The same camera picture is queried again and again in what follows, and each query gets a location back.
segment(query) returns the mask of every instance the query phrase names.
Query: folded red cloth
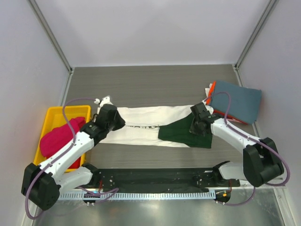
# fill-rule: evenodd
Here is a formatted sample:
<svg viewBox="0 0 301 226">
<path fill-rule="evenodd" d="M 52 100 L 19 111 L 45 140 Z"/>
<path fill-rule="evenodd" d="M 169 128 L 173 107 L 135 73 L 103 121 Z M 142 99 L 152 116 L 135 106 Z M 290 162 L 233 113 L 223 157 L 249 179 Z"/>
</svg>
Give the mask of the folded red cloth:
<svg viewBox="0 0 301 226">
<path fill-rule="evenodd" d="M 85 117 L 77 117 L 71 119 L 70 124 L 74 129 L 75 133 L 79 132 L 79 129 L 85 125 Z M 68 126 L 65 124 L 61 127 L 54 128 L 51 132 L 47 133 L 40 141 L 41 154 L 50 158 L 52 155 L 57 153 L 62 147 L 64 147 L 69 141 L 73 139 L 73 134 Z M 80 165 L 80 158 L 76 160 L 70 168 L 78 168 Z"/>
</svg>

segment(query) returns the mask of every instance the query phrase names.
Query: yellow plastic tray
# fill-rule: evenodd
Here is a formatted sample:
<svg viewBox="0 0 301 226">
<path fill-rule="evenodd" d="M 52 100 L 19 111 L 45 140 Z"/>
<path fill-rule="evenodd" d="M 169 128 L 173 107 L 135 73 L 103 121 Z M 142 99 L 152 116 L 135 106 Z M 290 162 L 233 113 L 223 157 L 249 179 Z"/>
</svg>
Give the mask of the yellow plastic tray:
<svg viewBox="0 0 301 226">
<path fill-rule="evenodd" d="M 63 126 L 66 124 L 66 120 L 63 117 L 62 113 L 63 107 L 50 107 L 47 110 L 47 114 L 44 120 L 44 125 L 42 128 L 42 133 L 40 136 L 40 141 L 43 136 L 52 131 L 54 128 Z M 89 105 L 81 105 L 81 106 L 67 106 L 65 108 L 66 116 L 68 120 L 76 117 L 85 117 L 86 122 L 90 121 L 91 118 L 91 107 Z M 83 154 L 80 158 L 80 166 L 85 162 L 86 154 Z M 34 157 L 33 163 L 35 165 L 39 165 L 41 162 L 45 161 L 46 158 L 41 154 L 40 151 L 40 142 Z M 71 172 L 76 169 L 67 169 L 66 172 Z"/>
</svg>

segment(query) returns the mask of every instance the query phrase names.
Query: robotic arm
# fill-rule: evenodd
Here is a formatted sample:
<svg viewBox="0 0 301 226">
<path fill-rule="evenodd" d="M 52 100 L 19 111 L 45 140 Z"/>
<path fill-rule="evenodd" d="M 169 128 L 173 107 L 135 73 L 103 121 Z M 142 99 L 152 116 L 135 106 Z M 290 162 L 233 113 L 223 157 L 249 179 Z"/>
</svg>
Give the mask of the robotic arm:
<svg viewBox="0 0 301 226">
<path fill-rule="evenodd" d="M 76 134 L 76 141 L 73 147 L 65 155 L 53 164 L 50 164 L 53 159 L 70 148 L 73 141 L 70 141 L 39 166 L 31 163 L 26 167 L 21 191 L 23 195 L 26 195 L 36 175 L 46 166 L 51 165 L 41 174 L 29 193 L 29 199 L 42 210 L 51 208 L 60 194 L 81 185 L 93 184 L 94 180 L 97 180 L 97 168 L 90 164 L 84 164 L 77 170 L 67 174 L 64 174 L 64 172 L 83 153 L 92 149 L 102 139 L 105 139 L 110 131 L 124 127 L 125 121 L 118 113 L 117 107 L 110 102 L 109 97 L 102 100 L 100 107 L 96 118 L 86 123 L 80 132 Z M 284 168 L 279 158 L 267 148 L 258 144 L 264 143 L 277 152 L 276 145 L 270 138 L 261 140 L 258 137 L 245 133 L 231 123 L 224 121 L 220 115 L 210 112 L 204 102 L 191 107 L 191 111 L 194 115 L 190 128 L 191 133 L 202 135 L 211 133 L 231 144 L 243 155 L 242 164 L 226 161 L 213 167 L 218 180 L 247 180 L 253 186 L 259 187 L 284 173 Z"/>
</svg>

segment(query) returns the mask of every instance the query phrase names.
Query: green cloth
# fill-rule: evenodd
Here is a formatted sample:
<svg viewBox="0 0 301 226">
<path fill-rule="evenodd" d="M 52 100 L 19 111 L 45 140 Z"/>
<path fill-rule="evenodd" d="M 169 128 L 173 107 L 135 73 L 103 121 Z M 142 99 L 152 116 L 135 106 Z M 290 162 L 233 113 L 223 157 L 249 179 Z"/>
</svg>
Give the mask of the green cloth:
<svg viewBox="0 0 301 226">
<path fill-rule="evenodd" d="M 193 114 L 166 126 L 160 126 L 158 138 L 186 144 L 189 147 L 211 148 L 212 134 L 195 135 L 189 132 Z"/>
</svg>

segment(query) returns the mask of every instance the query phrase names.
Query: white backdrop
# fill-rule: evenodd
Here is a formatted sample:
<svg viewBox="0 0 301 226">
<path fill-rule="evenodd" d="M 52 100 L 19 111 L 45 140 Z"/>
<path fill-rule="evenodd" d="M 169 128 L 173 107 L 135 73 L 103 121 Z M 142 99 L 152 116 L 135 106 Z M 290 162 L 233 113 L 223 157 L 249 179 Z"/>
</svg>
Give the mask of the white backdrop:
<svg viewBox="0 0 301 226">
<path fill-rule="evenodd" d="M 71 66 L 231 64 L 268 0 L 37 0 Z"/>
<path fill-rule="evenodd" d="M 292 177 L 288 188 L 298 218 L 301 209 L 300 12 L 300 0 L 279 1 L 241 66 L 244 84 L 262 89 L 259 129 L 264 137 L 276 142 L 279 153 L 290 166 Z"/>
<path fill-rule="evenodd" d="M 3 1 L 0 20 L 0 225 L 20 226 L 24 169 L 33 161 L 48 107 L 59 104 L 68 71 L 27 1 Z"/>
</svg>

